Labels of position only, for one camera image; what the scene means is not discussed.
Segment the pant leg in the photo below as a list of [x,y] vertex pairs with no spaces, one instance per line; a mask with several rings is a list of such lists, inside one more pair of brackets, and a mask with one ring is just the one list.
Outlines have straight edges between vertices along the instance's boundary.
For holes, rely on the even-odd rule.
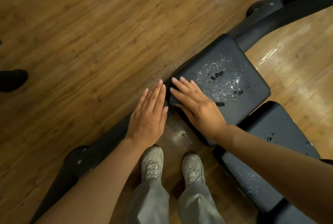
[[182,224],[224,224],[208,187],[193,183],[178,200],[178,215]]
[[147,179],[135,188],[125,223],[169,224],[169,194],[160,180]]

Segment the sneaker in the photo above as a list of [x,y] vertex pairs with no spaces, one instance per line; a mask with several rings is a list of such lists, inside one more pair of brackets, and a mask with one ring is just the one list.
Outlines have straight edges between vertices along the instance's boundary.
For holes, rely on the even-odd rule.
[[162,177],[164,155],[159,146],[152,146],[144,151],[141,161],[141,180],[159,179]]
[[181,165],[185,186],[188,188],[193,183],[205,183],[203,164],[197,154],[189,154],[184,157]]

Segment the forearm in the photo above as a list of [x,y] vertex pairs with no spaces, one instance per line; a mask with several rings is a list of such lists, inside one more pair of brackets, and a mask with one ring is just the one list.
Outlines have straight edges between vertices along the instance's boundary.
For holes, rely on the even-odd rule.
[[124,139],[37,223],[109,223],[120,192],[143,151],[131,139]]
[[228,125],[218,143],[318,223],[332,219],[333,167]]

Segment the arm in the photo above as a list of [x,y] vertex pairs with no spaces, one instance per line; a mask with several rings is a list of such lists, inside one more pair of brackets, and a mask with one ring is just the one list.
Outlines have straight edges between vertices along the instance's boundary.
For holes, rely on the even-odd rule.
[[246,163],[310,218],[331,222],[332,166],[227,125],[216,104],[193,81],[173,78],[173,83],[180,90],[170,89],[182,103],[177,106],[204,136]]
[[164,131],[168,107],[165,85],[146,89],[132,113],[125,139],[93,171],[51,207],[38,224],[107,224],[136,163]]

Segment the wood grain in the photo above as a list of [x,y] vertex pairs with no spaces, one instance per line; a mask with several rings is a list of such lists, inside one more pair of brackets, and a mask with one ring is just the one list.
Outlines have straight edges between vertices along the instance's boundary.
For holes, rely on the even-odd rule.
[[[27,223],[67,153],[125,117],[140,93],[166,79],[257,0],[0,0],[0,65],[29,80],[0,93],[0,222]],[[332,8],[265,36],[247,56],[322,158],[333,159]],[[172,114],[159,140],[170,223],[180,223],[181,159],[197,152],[227,223],[255,223],[256,208],[212,150]],[[111,223],[122,223],[140,179],[127,181]]]

